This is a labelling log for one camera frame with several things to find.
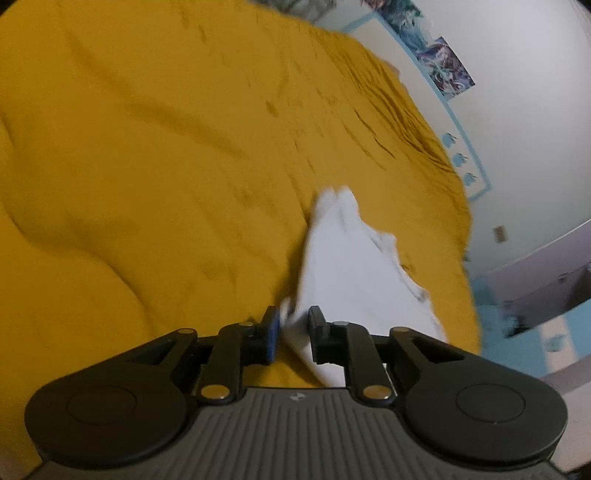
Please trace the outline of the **white printed sweatshirt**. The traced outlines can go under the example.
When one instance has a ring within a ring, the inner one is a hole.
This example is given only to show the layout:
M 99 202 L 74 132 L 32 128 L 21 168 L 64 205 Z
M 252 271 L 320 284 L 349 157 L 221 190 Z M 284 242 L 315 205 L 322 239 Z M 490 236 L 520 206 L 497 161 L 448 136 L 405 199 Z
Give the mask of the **white printed sweatshirt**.
M 345 321 L 375 335 L 408 327 L 445 342 L 429 292 L 403 269 L 393 234 L 363 222 L 347 187 L 325 189 L 311 212 L 294 299 L 280 305 L 283 338 L 304 365 L 328 387 L 345 385 L 342 368 L 312 360 L 305 317 L 318 306 L 329 322 Z

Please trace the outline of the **mustard yellow bed duvet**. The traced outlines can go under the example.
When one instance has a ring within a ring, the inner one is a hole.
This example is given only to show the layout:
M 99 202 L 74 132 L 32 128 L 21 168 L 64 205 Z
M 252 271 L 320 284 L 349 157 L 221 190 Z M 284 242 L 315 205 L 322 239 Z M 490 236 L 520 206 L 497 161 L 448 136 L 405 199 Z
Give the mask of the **mustard yellow bed duvet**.
M 478 352 L 471 217 L 432 127 L 355 39 L 248 1 L 17 1 L 1 16 L 1 475 L 49 381 L 294 293 L 315 196 L 396 236 Z

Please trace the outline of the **light blue dresser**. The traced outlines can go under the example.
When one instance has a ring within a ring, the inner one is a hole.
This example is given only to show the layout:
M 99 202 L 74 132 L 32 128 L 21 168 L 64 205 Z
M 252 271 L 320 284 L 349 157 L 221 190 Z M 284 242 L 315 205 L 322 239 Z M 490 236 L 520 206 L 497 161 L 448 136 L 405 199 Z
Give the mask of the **light blue dresser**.
M 472 293 L 484 358 L 541 378 L 590 356 L 589 265 L 515 299 L 484 279 Z

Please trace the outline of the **white blue bed headboard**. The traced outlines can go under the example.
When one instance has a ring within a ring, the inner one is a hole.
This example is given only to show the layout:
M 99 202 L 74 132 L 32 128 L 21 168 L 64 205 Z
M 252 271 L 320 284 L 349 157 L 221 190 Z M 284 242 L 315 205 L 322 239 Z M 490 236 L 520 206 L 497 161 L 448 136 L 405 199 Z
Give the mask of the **white blue bed headboard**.
M 469 201 L 490 191 L 491 182 L 465 129 L 410 50 L 366 1 L 342 2 L 315 21 L 326 30 L 345 33 L 384 62 L 396 67 L 400 80 L 433 132 L 439 137 Z

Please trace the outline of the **beige wall switch plate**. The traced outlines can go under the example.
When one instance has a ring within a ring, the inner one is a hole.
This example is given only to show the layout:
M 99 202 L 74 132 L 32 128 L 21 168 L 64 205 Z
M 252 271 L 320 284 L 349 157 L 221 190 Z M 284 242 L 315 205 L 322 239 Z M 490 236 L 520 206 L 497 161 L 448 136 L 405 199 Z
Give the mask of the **beige wall switch plate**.
M 508 240 L 506 228 L 503 225 L 493 228 L 495 242 L 500 244 Z

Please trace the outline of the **anime wall posters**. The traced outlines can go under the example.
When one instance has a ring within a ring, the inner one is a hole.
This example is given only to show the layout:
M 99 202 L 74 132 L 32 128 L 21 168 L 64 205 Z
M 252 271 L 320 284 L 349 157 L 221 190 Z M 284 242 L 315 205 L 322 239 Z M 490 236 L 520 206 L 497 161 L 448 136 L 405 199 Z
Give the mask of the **anime wall posters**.
M 366 4 L 384 19 L 410 50 L 446 100 L 476 85 L 457 54 L 415 1 L 366 1 Z

